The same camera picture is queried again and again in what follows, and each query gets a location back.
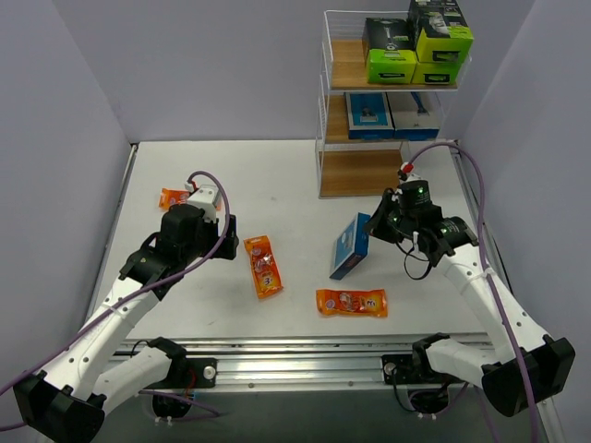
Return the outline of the tall green black razor box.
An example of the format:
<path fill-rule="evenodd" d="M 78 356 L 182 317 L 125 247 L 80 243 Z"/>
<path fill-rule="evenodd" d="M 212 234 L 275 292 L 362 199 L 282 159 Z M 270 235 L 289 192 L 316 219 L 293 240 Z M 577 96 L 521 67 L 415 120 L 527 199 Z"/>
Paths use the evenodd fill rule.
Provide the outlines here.
<path fill-rule="evenodd" d="M 416 63 L 411 83 L 414 85 L 452 85 L 463 67 L 462 63 Z"/>

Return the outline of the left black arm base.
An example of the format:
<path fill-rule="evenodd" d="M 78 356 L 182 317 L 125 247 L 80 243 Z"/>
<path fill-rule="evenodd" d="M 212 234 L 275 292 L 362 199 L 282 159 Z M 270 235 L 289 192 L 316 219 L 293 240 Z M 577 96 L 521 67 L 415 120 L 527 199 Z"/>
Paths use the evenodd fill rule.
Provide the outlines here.
<path fill-rule="evenodd" d="M 212 389 L 216 385 L 218 360 L 212 357 L 187 359 L 187 389 Z"/>

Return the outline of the blue white razor box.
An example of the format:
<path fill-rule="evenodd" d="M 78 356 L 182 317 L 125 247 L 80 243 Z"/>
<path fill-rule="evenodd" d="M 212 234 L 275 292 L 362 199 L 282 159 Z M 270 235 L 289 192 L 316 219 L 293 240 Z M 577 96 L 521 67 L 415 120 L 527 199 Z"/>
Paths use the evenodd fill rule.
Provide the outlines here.
<path fill-rule="evenodd" d="M 348 137 L 352 140 L 394 138 L 394 123 L 385 92 L 344 94 Z"/>

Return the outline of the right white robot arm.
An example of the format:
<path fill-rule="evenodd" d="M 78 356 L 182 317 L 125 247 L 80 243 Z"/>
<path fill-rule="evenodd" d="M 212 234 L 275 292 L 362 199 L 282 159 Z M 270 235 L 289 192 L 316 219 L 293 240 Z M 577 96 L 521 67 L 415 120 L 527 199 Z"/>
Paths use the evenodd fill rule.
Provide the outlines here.
<path fill-rule="evenodd" d="M 410 369 L 429 381 L 449 375 L 483 389 L 489 403 L 506 417 L 562 392 L 575 350 L 554 340 L 528 316 L 498 274 L 479 261 L 476 234 L 460 217 L 445 217 L 432 203 L 428 182 L 412 180 L 384 190 L 364 227 L 371 236 L 424 255 L 428 268 L 445 277 L 463 297 L 488 335 L 491 350 L 463 345 L 436 333 L 413 345 Z"/>

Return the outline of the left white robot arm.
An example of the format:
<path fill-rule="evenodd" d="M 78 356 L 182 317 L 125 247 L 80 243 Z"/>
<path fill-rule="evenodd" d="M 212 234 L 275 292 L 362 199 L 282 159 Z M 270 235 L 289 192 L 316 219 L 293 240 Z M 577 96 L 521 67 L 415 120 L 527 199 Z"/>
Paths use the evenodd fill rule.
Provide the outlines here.
<path fill-rule="evenodd" d="M 90 442 L 119 404 L 157 383 L 175 387 L 189 373 L 187 351 L 158 337 L 123 364 L 105 366 L 138 322 L 194 262 L 232 260 L 235 215 L 210 220 L 189 204 L 164 213 L 158 232 L 132 253 L 101 306 L 65 350 L 18 378 L 12 390 L 25 425 L 55 442 Z"/>

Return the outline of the grey box blue razor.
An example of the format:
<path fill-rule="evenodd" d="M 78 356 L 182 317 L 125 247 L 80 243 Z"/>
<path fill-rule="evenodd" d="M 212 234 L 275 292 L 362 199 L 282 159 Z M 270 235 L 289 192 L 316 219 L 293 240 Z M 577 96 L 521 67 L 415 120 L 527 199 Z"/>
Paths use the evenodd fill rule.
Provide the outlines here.
<path fill-rule="evenodd" d="M 438 107 L 425 92 L 388 92 L 393 138 L 408 141 L 435 139 L 440 131 Z"/>
<path fill-rule="evenodd" d="M 329 278 L 340 281 L 368 254 L 369 235 L 364 227 L 371 216 L 358 212 L 333 243 Z"/>

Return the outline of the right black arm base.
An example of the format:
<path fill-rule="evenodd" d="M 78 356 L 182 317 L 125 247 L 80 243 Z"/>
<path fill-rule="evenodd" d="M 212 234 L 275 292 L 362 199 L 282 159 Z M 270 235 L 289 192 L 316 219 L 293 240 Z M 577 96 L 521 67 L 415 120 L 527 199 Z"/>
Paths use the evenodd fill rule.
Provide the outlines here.
<path fill-rule="evenodd" d="M 426 384 L 428 381 L 415 368 L 412 354 L 383 354 L 380 358 L 382 377 L 385 384 Z"/>

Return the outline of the small black green razor box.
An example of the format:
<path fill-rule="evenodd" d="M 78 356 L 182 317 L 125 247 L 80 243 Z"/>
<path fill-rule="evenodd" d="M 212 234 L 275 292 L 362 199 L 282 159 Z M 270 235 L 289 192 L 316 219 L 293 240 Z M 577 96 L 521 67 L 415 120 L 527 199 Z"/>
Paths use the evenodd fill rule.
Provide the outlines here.
<path fill-rule="evenodd" d="M 474 36 L 457 1 L 411 1 L 407 21 L 417 60 L 461 64 Z"/>

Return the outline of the black green razor pack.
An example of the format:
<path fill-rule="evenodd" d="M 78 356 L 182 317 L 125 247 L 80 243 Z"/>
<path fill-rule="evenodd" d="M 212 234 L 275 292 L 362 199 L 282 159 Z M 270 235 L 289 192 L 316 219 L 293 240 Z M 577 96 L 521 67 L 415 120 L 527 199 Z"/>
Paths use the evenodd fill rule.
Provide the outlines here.
<path fill-rule="evenodd" d="M 368 83 L 411 83 L 417 60 L 404 19 L 366 18 L 362 46 Z"/>

